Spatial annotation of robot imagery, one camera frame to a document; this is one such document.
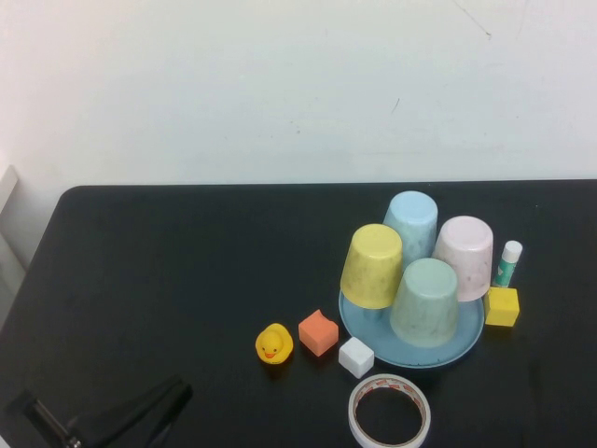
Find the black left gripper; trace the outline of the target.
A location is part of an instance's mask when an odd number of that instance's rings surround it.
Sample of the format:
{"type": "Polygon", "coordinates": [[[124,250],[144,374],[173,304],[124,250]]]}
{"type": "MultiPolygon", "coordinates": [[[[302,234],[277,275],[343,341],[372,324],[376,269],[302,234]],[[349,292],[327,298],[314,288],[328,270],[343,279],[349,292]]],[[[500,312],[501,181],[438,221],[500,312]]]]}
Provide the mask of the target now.
{"type": "Polygon", "coordinates": [[[130,438],[131,447],[160,448],[193,395],[192,386],[171,377],[137,398],[81,416],[81,440],[28,390],[8,403],[10,416],[24,416],[50,447],[109,447],[130,438]]]}

